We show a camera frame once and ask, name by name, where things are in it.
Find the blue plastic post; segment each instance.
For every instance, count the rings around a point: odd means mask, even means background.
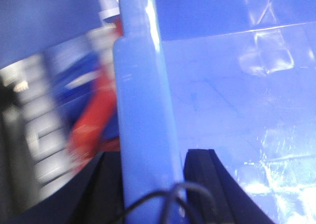
[[[114,48],[125,205],[182,181],[166,67],[154,0],[120,0],[124,37]],[[161,199],[129,224],[155,224]]]

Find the red object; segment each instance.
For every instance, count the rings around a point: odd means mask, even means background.
[[[116,22],[116,32],[121,36],[122,25]],[[83,114],[76,121],[70,135],[68,150],[75,160],[75,172],[80,171],[99,150],[119,151],[119,138],[114,138],[99,146],[101,133],[116,110],[117,98],[115,81],[100,70],[95,80],[95,94]]]

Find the blue plastic panel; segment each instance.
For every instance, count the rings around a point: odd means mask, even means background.
[[[115,52],[127,203],[179,166],[160,140],[171,96],[182,159],[213,148],[276,223],[315,223],[316,0],[157,0],[168,81],[146,1],[120,0]]]
[[[126,206],[183,180],[154,0],[120,0],[124,37],[114,47]],[[161,199],[131,213],[128,224],[155,224]],[[175,213],[175,223],[179,216]]]
[[[163,40],[311,22],[315,0],[156,0]]]
[[[0,68],[100,27],[98,0],[0,0]]]

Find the black wire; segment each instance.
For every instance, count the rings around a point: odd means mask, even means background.
[[[218,218],[217,218],[218,211],[217,211],[216,202],[215,202],[215,199],[214,199],[212,193],[208,189],[204,188],[203,186],[196,184],[196,183],[192,183],[192,182],[177,183],[170,190],[170,192],[168,193],[168,195],[165,198],[165,202],[164,202],[164,206],[163,206],[163,209],[161,212],[159,224],[167,224],[168,217],[169,217],[169,210],[171,208],[172,203],[177,198],[178,193],[181,189],[195,191],[195,192],[198,192],[198,193],[202,194],[203,196],[205,196],[211,203],[211,211],[212,211],[214,218],[215,218],[215,224],[218,224],[218,221],[217,221],[218,220]]]
[[[151,192],[142,198],[138,199],[135,201],[133,204],[131,204],[123,213],[119,214],[117,217],[115,217],[113,220],[107,222],[106,224],[115,224],[118,222],[120,219],[126,217],[128,214],[130,214],[134,209],[136,209],[138,206],[142,205],[144,202],[154,198],[154,197],[161,197],[161,196],[167,196],[169,192],[159,190],[159,191],[154,191]],[[201,218],[197,215],[197,213],[190,207],[186,202],[184,202],[181,198],[175,197],[177,203],[184,209],[186,214],[188,215],[190,221],[192,224],[201,224],[202,222],[200,221]]]

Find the black cable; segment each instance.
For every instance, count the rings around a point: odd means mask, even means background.
[[[178,193],[181,189],[195,191],[205,196],[211,203],[211,211],[215,218],[215,224],[218,224],[218,221],[217,221],[218,211],[217,211],[216,202],[212,193],[208,189],[204,188],[203,186],[196,183],[192,183],[192,182],[182,182],[182,183],[177,183],[174,185],[174,187],[171,189],[171,191],[168,193],[168,195],[165,198],[159,224],[167,224],[168,217],[169,217],[169,210],[174,200],[178,197]]]
[[[151,193],[143,196],[142,198],[138,199],[137,201],[135,201],[123,213],[119,214],[117,217],[115,217],[113,220],[107,222],[106,224],[115,224],[117,221],[126,217],[128,214],[130,214],[134,209],[136,209],[138,206],[142,205],[144,202],[146,202],[154,197],[167,196],[168,194],[169,194],[169,192],[163,191],[163,190],[151,192]],[[198,217],[197,213],[186,202],[184,202],[179,197],[175,197],[175,199],[176,199],[177,203],[179,204],[179,206],[184,209],[184,211],[188,215],[192,224],[201,224],[201,221],[200,221],[201,218]]]

